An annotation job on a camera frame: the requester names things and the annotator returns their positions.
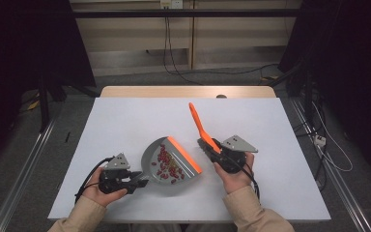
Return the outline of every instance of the wire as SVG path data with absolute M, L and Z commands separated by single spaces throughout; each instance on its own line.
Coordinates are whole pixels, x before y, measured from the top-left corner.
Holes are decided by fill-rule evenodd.
M 101 166 L 102 163 L 104 162 L 107 162 L 107 161 L 111 161 L 113 160 L 113 158 L 106 158 L 102 161 L 100 161 L 93 169 L 92 171 L 89 173 L 89 175 L 86 177 L 86 179 L 84 180 L 83 184 L 81 185 L 79 191 L 77 192 L 77 194 L 75 194 L 74 196 L 76 197 L 76 199 L 74 200 L 74 204 L 76 204 L 77 200 L 80 198 L 80 196 L 82 195 L 83 191 L 88 188 L 89 186 L 92 186 L 92 185 L 98 185 L 99 183 L 95 183 L 95 184 L 91 184 L 89 186 L 86 187 L 86 183 L 89 181 L 89 179 L 92 177 L 93 173 L 95 173 L 96 169 L 98 169 L 99 166 Z
M 260 189 L 258 187 L 258 183 L 254 179 L 254 174 L 252 172 L 252 168 L 248 165 L 248 163 L 245 163 L 245 165 L 248 167 L 248 169 L 251 172 L 251 174 L 249 174 L 245 170 L 245 168 L 239 166 L 238 163 L 235 160 L 233 160 L 233 159 L 228 159 L 228 160 L 230 160 L 231 162 L 233 162 L 233 164 L 236 165 L 251 180 L 251 182 L 254 184 L 254 189 L 255 189 L 255 192 L 257 193 L 258 199 L 260 199 Z
M 315 151 L 316 155 L 319 155 L 318 150 L 316 149 L 316 147 L 315 146 L 312 146 L 312 147 L 314 148 L 314 151 Z M 320 162 L 319 167 L 318 167 L 318 170 L 317 170 L 317 172 L 315 173 L 315 176 L 314 176 L 314 179 L 316 181 L 318 179 L 318 176 L 319 176 L 320 168 L 322 167 L 322 169 L 324 169 L 324 183 L 321 184 L 321 188 L 319 188 L 319 191 L 323 191 L 325 189 L 325 186 L 327 185 L 327 182 L 328 182 L 327 170 L 325 169 L 325 167 L 322 164 L 323 159 L 324 159 L 324 156 L 321 156 L 319 158 L 319 162 Z
M 333 139 L 333 137 L 330 135 L 330 133 L 329 133 L 327 127 L 325 126 L 324 120 L 322 119 L 322 116 L 321 116 L 321 114 L 320 114 L 320 112 L 319 112 L 319 110 L 318 110 L 318 107 L 315 105 L 314 102 L 312 102 L 312 104 L 313 104 L 313 106 L 315 107 L 316 112 L 318 113 L 318 116 L 319 116 L 319 118 L 320 118 L 320 120 L 321 120 L 322 125 L 324 126 L 324 129 L 325 129 L 327 135 L 328 135 L 329 138 L 333 141 L 333 143 L 334 143 L 334 144 L 335 144 L 335 145 L 336 145 L 336 146 L 341 150 L 341 152 L 343 153 L 343 155 L 345 155 L 345 157 L 346 157 L 346 159 L 348 160 L 348 162 L 349 162 L 349 164 L 351 165 L 351 167 L 348 168 L 348 169 L 344 169 L 344 168 L 341 168 L 341 167 L 337 166 L 337 165 L 333 162 L 332 159 L 330 159 L 329 157 L 327 157 L 326 154 L 327 154 L 328 152 L 322 152 L 321 147 L 320 147 L 319 145 L 316 145 L 316 146 L 317 146 L 319 149 L 321 149 L 322 155 L 323 155 L 323 156 L 327 159 L 327 161 L 328 161 L 330 164 L 332 164 L 336 169 L 341 170 L 341 171 L 344 171 L 344 172 L 352 171 L 352 169 L 354 168 L 354 165 L 352 164 L 351 159 L 349 159 L 349 157 L 348 157 L 348 155 L 345 153 L 345 151 L 344 151 L 344 150 L 339 146 L 339 144 L 336 142 L 336 140 Z
M 170 71 L 168 71 L 167 69 L 167 66 L 165 64 L 165 51 L 167 49 L 167 38 L 168 38 L 168 43 L 169 43 L 169 46 L 170 46 L 170 55 L 171 55 L 171 61 L 173 62 L 173 66 L 174 66 L 174 70 L 176 71 L 176 73 L 172 73 Z M 203 85 L 201 83 L 198 83 L 196 81 L 192 81 L 192 80 L 189 80 L 189 79 L 186 79 L 185 77 L 183 77 L 180 72 L 177 70 L 177 67 L 176 67 L 176 63 L 174 62 L 174 57 L 173 57 L 173 49 L 171 48 L 171 35 L 170 35 L 170 20 L 168 19 L 168 17 L 165 18 L 165 43 L 164 43 L 164 57 L 163 57 L 163 64 L 164 64 L 164 68 L 165 70 L 170 73 L 170 74 L 177 74 L 180 76 L 181 79 L 185 80 L 186 82 L 189 82 L 189 83 L 193 83 L 193 84 L 197 84 L 197 85 Z
M 304 125 L 306 125 L 306 124 L 309 124 L 309 122 L 308 122 L 308 121 L 305 121 L 305 122 L 303 122 L 303 123 L 301 123 L 301 124 L 299 124 L 299 125 L 296 125 L 296 126 L 292 127 L 292 130 L 293 130 L 294 132 L 297 132 L 297 131 L 299 131 L 300 129 L 302 129 L 302 127 L 303 127 Z
M 170 51 L 170 56 L 171 56 L 171 61 L 173 63 L 173 66 L 174 66 L 174 70 L 176 72 L 170 72 L 168 69 L 167 69 L 167 65 L 166 65 L 166 62 L 165 62 L 165 54 L 166 54 L 166 50 L 167 50 L 167 41 L 168 41 L 168 44 L 169 44 L 169 51 Z M 262 69 L 264 68 L 267 68 L 267 67 L 271 67 L 271 66 L 278 66 L 279 64 L 268 64 L 268 65 L 265 65 L 265 66 L 262 66 L 260 68 L 256 68 L 256 69 L 253 69 L 253 70 L 249 70 L 249 71 L 241 71 L 241 72 L 215 72 L 215 71 L 192 71 L 192 72 L 179 72 L 177 67 L 176 67 L 176 64 L 174 62 L 174 56 L 173 56 L 173 50 L 172 50 L 172 45 L 171 45 L 171 30 L 170 30 L 170 20 L 168 17 L 165 18 L 165 43 L 164 43 L 164 57 L 163 57 L 163 65 L 164 65 L 164 68 L 165 70 L 170 73 L 170 74 L 174 74 L 174 75 L 179 75 L 183 80 L 187 81 L 187 82 L 190 82 L 190 83 L 194 83 L 194 84 L 197 84 L 197 85 L 203 85 L 201 83 L 198 83 L 198 82 L 195 82 L 195 81 L 192 81 L 192 80 L 188 80 L 186 79 L 185 77 L 183 77 L 183 75 L 185 74 L 195 74 L 195 73 L 211 73 L 211 74 L 231 74 L 231 75 L 234 75 L 234 74 L 245 74 L 245 73 L 253 73 L 253 72 L 257 72 L 257 71 L 260 71 L 261 72 L 261 77 L 262 77 Z
M 288 0 L 285 0 L 285 10 L 288 7 Z M 285 33 L 287 34 L 287 39 L 290 39 L 289 32 L 288 32 L 288 26 L 287 26 L 287 17 L 284 17 L 284 24 L 285 24 Z
M 38 99 L 39 98 L 39 91 L 37 91 L 32 97 L 30 97 L 28 100 L 25 100 L 22 102 L 22 105 L 26 104 L 27 102 L 30 102 L 31 100 Z
M 339 17 L 339 14 L 340 14 L 340 11 L 341 11 L 341 8 L 342 8 L 342 5 L 343 5 L 343 2 L 344 0 L 339 0 L 339 5 L 336 9 L 336 12 L 335 12 L 335 17 L 334 17 L 334 20 L 332 22 L 332 25 L 330 26 L 329 28 L 329 31 L 328 31 L 328 37 L 325 39 L 326 43 L 325 43 L 325 47 L 328 47 L 329 43 L 330 43 L 330 39 L 332 38 L 332 35 L 333 35 L 333 31 L 334 31 L 334 27 L 335 25 L 337 24 L 337 19 Z
M 312 93 L 312 102 L 317 102 L 318 103 L 318 109 L 319 111 L 322 113 L 322 116 L 323 116 L 323 122 L 325 122 L 326 120 L 326 117 L 325 117 L 325 112 L 324 112 L 324 109 L 323 109 L 323 98 L 321 96 L 321 94 L 319 92 L 314 92 Z M 293 130 L 294 132 L 297 132 L 300 130 L 300 126 L 304 125 L 304 124 L 309 124 L 308 121 L 305 121 L 303 122 L 302 124 L 300 125 L 297 125 L 295 127 L 293 127 Z M 307 135 L 313 135 L 314 133 L 320 131 L 321 129 L 323 128 L 322 124 L 319 125 L 319 127 L 317 129 L 314 129 L 314 128 L 310 128 L 310 132 L 307 132 L 307 133 L 303 133 L 303 134 L 296 134 L 296 137 L 302 137 L 302 136 L 307 136 Z

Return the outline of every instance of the beige sleeve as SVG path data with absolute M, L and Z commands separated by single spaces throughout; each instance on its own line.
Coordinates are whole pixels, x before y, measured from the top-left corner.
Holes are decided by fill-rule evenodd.
M 294 231 L 292 225 L 273 210 L 263 209 L 252 187 L 238 189 L 224 198 L 225 206 L 239 231 Z
M 106 208 L 95 201 L 81 196 L 71 210 L 68 218 L 57 220 L 49 229 L 49 232 L 72 231 L 89 232 L 95 231 L 96 227 L 103 219 Z

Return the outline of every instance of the black cable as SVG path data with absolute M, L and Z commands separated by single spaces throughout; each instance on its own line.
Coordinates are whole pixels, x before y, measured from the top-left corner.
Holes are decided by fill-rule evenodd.
M 104 162 L 109 162 L 113 160 L 113 158 L 106 158 L 102 161 L 100 161 L 98 164 L 96 164 L 96 166 L 92 169 L 92 171 L 89 173 L 89 175 L 86 177 L 86 179 L 84 180 L 82 186 L 80 187 L 79 191 L 77 192 L 77 194 L 75 194 L 74 196 L 76 197 L 76 199 L 74 200 L 74 204 L 76 204 L 77 200 L 80 198 L 80 196 L 83 194 L 83 191 L 87 188 L 86 187 L 86 183 L 89 181 L 89 179 L 92 177 L 93 173 L 95 173 L 96 169 L 98 169 L 98 167 L 101 166 L 102 163 Z
M 92 184 L 90 184 L 89 186 L 85 186 L 85 190 L 88 188 L 88 187 L 92 187 L 92 186 L 95 186 L 95 185 L 99 185 L 99 184 L 101 184 L 101 182 L 97 182 L 97 183 L 92 183 Z
M 47 103 L 53 103 L 54 102 L 54 100 L 50 100 L 50 101 L 47 101 Z M 19 110 L 19 114 L 23 114 L 23 113 L 26 113 L 26 112 L 32 112 L 32 110 L 34 110 L 34 109 L 37 109 L 37 108 L 39 108 L 39 107 L 41 107 L 41 104 L 39 103 L 39 104 L 37 104 L 35 107 L 33 107 L 33 108 L 31 108 L 31 109 L 24 109 L 24 110 Z
M 258 187 L 258 183 L 254 179 L 254 175 L 253 175 L 252 169 L 248 165 L 248 163 L 245 163 L 245 165 L 248 166 L 251 174 L 249 174 L 243 167 L 239 166 L 238 163 L 236 161 L 234 161 L 233 159 L 228 159 L 228 160 L 230 160 L 231 162 L 233 162 L 234 165 L 236 165 L 251 180 L 251 182 L 254 184 L 255 192 L 257 193 L 258 199 L 260 199 L 260 189 Z
M 288 0 L 285 0 L 285 7 L 284 9 L 286 10 L 288 7 Z M 284 17 L 284 24 L 285 24 L 285 33 L 287 34 L 287 39 L 289 40 L 289 32 L 288 32 L 288 26 L 287 26 L 287 17 Z
M 167 69 L 167 66 L 166 66 L 166 63 L 165 63 L 165 53 L 166 53 L 166 50 L 167 50 L 167 39 L 168 39 L 168 43 L 169 43 L 169 49 L 170 49 L 170 55 L 171 55 L 171 60 L 173 62 L 173 66 L 174 66 L 174 69 L 176 72 L 170 72 L 168 69 Z M 262 66 L 260 68 L 256 68 L 256 69 L 253 69 L 253 70 L 249 70 L 249 71 L 242 71 L 242 72 L 214 72 L 214 71 L 193 71 L 193 72 L 179 72 L 177 67 L 176 67 L 176 64 L 174 62 L 174 56 L 173 56 L 173 51 L 172 51 L 172 46 L 171 46 L 171 33 L 170 33 L 170 20 L 168 19 L 168 17 L 165 19 L 165 43 L 164 43 L 164 58 L 163 58 L 163 65 L 164 65 L 164 68 L 165 70 L 170 73 L 170 74 L 174 74 L 174 75 L 179 75 L 183 80 L 187 81 L 187 82 L 191 82 L 191 83 L 194 83 L 194 84 L 198 84 L 198 85 L 203 85 L 201 83 L 198 83 L 198 82 L 195 82 L 195 81 L 191 81 L 191 80 L 188 80 L 186 78 L 183 77 L 184 74 L 195 74 L 195 73 L 211 73 L 211 74 L 245 74 L 245 73 L 253 73 L 253 72 L 256 72 L 256 71 L 260 71 L 261 72 L 261 76 L 262 76 L 262 69 L 266 68 L 266 67 L 270 67 L 270 66 L 278 66 L 279 64 L 268 64 L 268 65 L 265 65 L 265 66 Z
M 30 102 L 31 100 L 33 99 L 39 99 L 39 96 L 38 96 L 38 93 L 39 91 L 37 91 L 32 97 L 30 97 L 28 100 L 25 100 L 22 102 L 22 105 L 26 104 L 27 102 Z
M 316 95 L 317 98 L 314 102 L 314 106 L 316 106 L 316 110 L 318 110 L 321 114 L 321 118 L 320 118 L 321 125 L 326 125 L 327 124 L 327 118 L 326 118 L 325 111 L 324 111 L 324 108 L 323 108 L 324 98 L 322 97 L 322 95 L 320 93 L 316 93 L 316 94 L 317 94 Z M 327 131 L 326 131 L 325 128 L 322 130 L 322 135 L 323 135 L 323 137 L 327 138 Z M 322 149 L 323 154 L 325 154 L 327 152 L 327 146 L 328 146 L 328 142 L 326 141 L 325 146 Z M 324 161 L 325 156 L 322 155 L 321 157 L 319 157 L 318 150 L 316 149 L 315 146 L 313 146 L 313 147 L 314 147 L 314 151 L 315 151 L 316 155 L 319 158 L 319 166 L 318 166 L 318 169 L 317 169 L 317 171 L 314 175 L 314 179 L 315 179 L 315 181 L 318 179 L 318 176 L 320 174 L 320 170 L 322 168 L 323 171 L 324 171 L 324 182 L 321 183 L 321 187 L 320 187 L 319 191 L 323 191 L 325 189 L 326 185 L 327 185 L 327 182 L 328 182 L 327 170 L 326 170 L 325 166 L 323 165 L 323 161 Z
M 312 101 L 317 106 L 316 110 L 321 112 L 321 117 L 323 118 L 323 121 L 325 122 L 325 112 L 324 112 L 324 109 L 323 109 L 323 98 L 322 98 L 322 96 L 319 92 L 313 93 L 313 94 L 316 94 L 316 100 L 312 100 Z M 294 132 L 297 132 L 299 130 L 299 129 L 295 130 L 295 128 L 298 127 L 298 126 L 300 126 L 300 125 L 297 125 L 297 126 L 293 127 Z M 321 123 L 317 129 L 315 129 L 315 130 L 311 129 L 311 132 L 308 132 L 308 133 L 296 134 L 296 137 L 312 135 L 312 134 L 320 131 L 322 128 L 323 128 L 323 124 Z
M 309 47 L 303 52 L 303 54 L 300 56 L 299 61 L 296 65 L 294 65 L 289 71 L 282 74 L 280 77 L 278 77 L 273 82 L 269 83 L 270 87 L 275 87 L 282 81 L 284 81 L 287 78 L 290 78 L 293 73 L 295 73 L 298 70 L 307 70 L 309 69 L 309 66 L 311 65 L 311 62 L 313 61 L 314 57 L 317 57 L 317 54 L 322 52 L 324 49 L 327 48 L 328 42 L 330 41 L 332 37 L 332 33 L 334 30 L 334 26 L 337 23 L 337 18 L 339 17 L 339 13 L 341 11 L 341 7 L 344 0 L 340 0 L 339 4 L 337 5 L 337 8 L 334 9 L 334 16 L 333 18 L 329 19 L 329 15 L 327 15 L 327 19 L 324 20 L 324 22 L 321 23 L 319 26 L 316 35 L 314 36 L 314 39 L 310 42 Z M 319 3 L 319 1 L 311 1 L 310 3 L 307 3 L 306 1 L 302 1 L 303 6 L 307 6 L 309 8 L 318 7 L 318 5 L 312 5 L 311 3 Z M 331 9 L 324 8 L 327 12 L 332 12 Z
M 299 130 L 301 129 L 301 127 L 303 127 L 303 125 L 305 125 L 305 124 L 307 124 L 306 121 L 303 122 L 303 123 L 301 123 L 301 124 L 299 124 L 299 125 L 296 125 L 296 126 L 292 127 L 292 130 L 294 130 L 294 132 L 297 132 L 297 131 L 299 131 Z
M 172 73 L 172 72 L 168 71 L 167 66 L 166 66 L 166 64 L 165 64 L 165 51 L 166 51 L 166 49 L 167 49 L 167 38 L 168 38 L 168 43 L 169 43 L 169 46 L 170 46 L 171 61 L 173 62 L 174 70 L 176 71 L 175 73 Z M 166 70 L 168 73 L 179 75 L 180 78 L 183 79 L 183 80 L 185 80 L 186 82 L 193 83 L 193 84 L 197 84 L 197 85 L 203 85 L 203 84 L 198 83 L 198 82 L 196 82 L 196 81 L 192 81 L 192 80 L 188 80 L 188 79 L 186 79 L 186 78 L 183 77 L 183 76 L 180 74 L 180 72 L 177 70 L 176 63 L 174 62 L 174 57 L 173 57 L 173 49 L 171 48 L 170 20 L 168 19 L 168 17 L 165 18 L 165 43 L 164 43 L 164 58 L 163 58 L 163 64 L 164 64 L 164 68 L 165 68 L 165 70 Z
M 260 81 L 258 82 L 258 86 L 260 86 L 262 83 L 262 68 L 260 69 Z

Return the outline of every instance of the wooden cabinet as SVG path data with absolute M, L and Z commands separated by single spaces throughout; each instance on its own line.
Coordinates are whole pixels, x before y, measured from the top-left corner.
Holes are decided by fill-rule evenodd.
M 297 9 L 300 0 L 185 0 L 185 9 Z M 156 0 L 71 0 L 74 10 L 159 9 Z M 87 52 L 164 49 L 164 18 L 78 18 Z M 201 49 L 285 46 L 294 18 L 201 17 L 170 18 L 173 49 L 185 48 L 192 69 Z

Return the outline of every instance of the orange brush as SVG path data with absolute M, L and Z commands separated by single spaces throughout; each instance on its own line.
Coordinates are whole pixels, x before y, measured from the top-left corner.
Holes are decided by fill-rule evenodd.
M 212 146 L 214 151 L 220 154 L 221 150 L 219 149 L 219 147 L 215 144 L 213 139 L 203 129 L 203 125 L 201 124 L 200 118 L 198 117 L 197 110 L 195 110 L 194 105 L 191 102 L 188 105 L 189 105 L 189 110 L 191 111 L 192 118 L 194 119 L 195 125 L 197 126 L 197 129 L 200 133 L 201 139 L 203 139 L 204 142 Z

